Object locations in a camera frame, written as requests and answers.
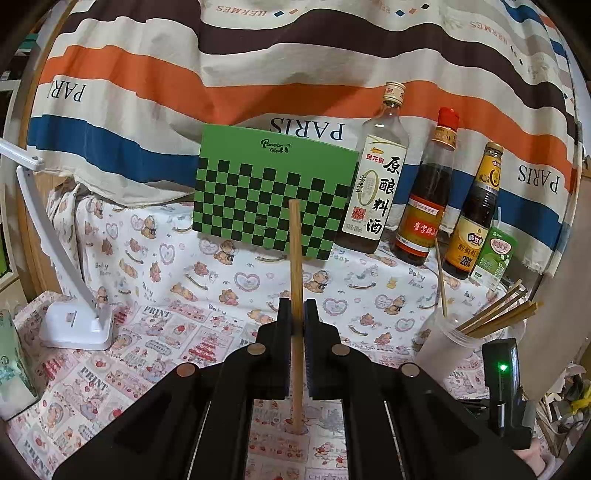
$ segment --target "red bottle cap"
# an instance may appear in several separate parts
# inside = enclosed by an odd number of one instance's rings
[[[457,125],[460,121],[460,116],[455,112],[454,109],[447,106],[442,106],[439,109],[439,118],[437,124],[442,127],[451,128],[454,132],[457,132]]]

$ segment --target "plastic cup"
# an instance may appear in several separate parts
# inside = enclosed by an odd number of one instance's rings
[[[484,339],[468,337],[456,330],[463,320],[454,313],[449,313],[448,318],[444,318],[441,308],[433,312],[425,322],[431,323],[431,333],[418,352],[415,363],[433,380],[443,385],[443,380],[449,377],[463,359],[480,348]]]

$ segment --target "cooking wine bottle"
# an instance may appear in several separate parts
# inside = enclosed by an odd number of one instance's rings
[[[460,280],[470,274],[491,227],[501,184],[502,155],[503,147],[499,144],[486,144],[480,167],[453,231],[442,267]]]
[[[378,248],[409,143],[400,122],[404,89],[402,83],[388,82],[379,115],[362,126],[356,147],[361,154],[337,245],[366,254]]]
[[[435,244],[449,198],[459,115],[441,107],[433,138],[427,144],[402,214],[393,253],[406,263],[423,265]]]

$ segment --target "bottle cap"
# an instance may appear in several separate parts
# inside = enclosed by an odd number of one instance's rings
[[[454,132],[457,132],[457,125],[460,121],[460,116],[456,113],[453,108],[442,106],[439,109],[439,118],[437,124],[441,127],[451,128]]]
[[[494,142],[488,142],[486,144],[486,147],[492,148],[493,150],[497,150],[497,152],[499,152],[501,155],[505,151],[505,149],[503,147],[501,147],[498,143],[494,143]]]
[[[384,102],[394,102],[402,105],[404,101],[404,91],[406,87],[400,82],[386,82],[386,91],[384,92]]]

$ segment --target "black and green checkerboard pattern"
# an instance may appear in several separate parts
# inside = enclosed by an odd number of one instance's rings
[[[348,193],[349,186],[286,169],[202,157],[193,229],[287,252],[288,201],[298,198],[303,255],[327,260]]]

